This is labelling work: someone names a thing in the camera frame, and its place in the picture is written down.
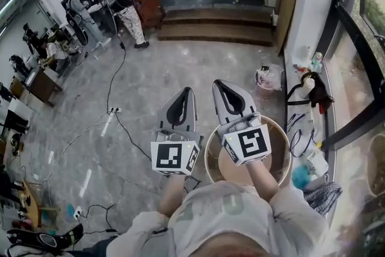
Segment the wooden step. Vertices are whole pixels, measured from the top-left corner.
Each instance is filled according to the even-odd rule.
[[[163,25],[159,41],[192,40],[243,43],[272,46],[273,34],[268,28],[241,25],[186,24]]]
[[[257,10],[245,9],[191,9],[167,12],[163,19],[164,25],[186,23],[218,23],[272,27],[270,14]]]

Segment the patterned pants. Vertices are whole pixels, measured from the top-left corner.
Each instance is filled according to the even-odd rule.
[[[117,13],[121,18],[123,24],[137,41],[137,44],[144,43],[144,35],[142,25],[138,16],[137,11],[133,6],[125,8],[124,10]]]

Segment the white shirt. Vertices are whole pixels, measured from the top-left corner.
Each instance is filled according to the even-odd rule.
[[[164,227],[168,241],[153,234]],[[221,181],[189,193],[169,220],[142,212],[108,246],[107,257],[188,257],[207,239],[228,232],[255,240],[271,256],[308,257],[326,229],[298,189],[282,188],[267,203],[254,187]]]
[[[66,59],[66,53],[61,49],[60,46],[55,43],[48,43],[47,45],[47,57],[54,57],[56,60],[58,59]]]

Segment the plastic bag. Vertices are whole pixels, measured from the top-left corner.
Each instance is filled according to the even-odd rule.
[[[262,68],[256,72],[256,83],[265,89],[282,90],[282,72],[283,68],[278,64],[262,66]]]

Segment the electrical outlet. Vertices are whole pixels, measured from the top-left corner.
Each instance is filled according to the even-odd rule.
[[[84,211],[84,208],[82,206],[78,206],[75,210],[75,213],[73,214],[73,218],[75,220],[79,220],[80,216],[85,216],[85,211]]]
[[[109,111],[110,113],[121,113],[122,109],[120,107],[111,107]]]

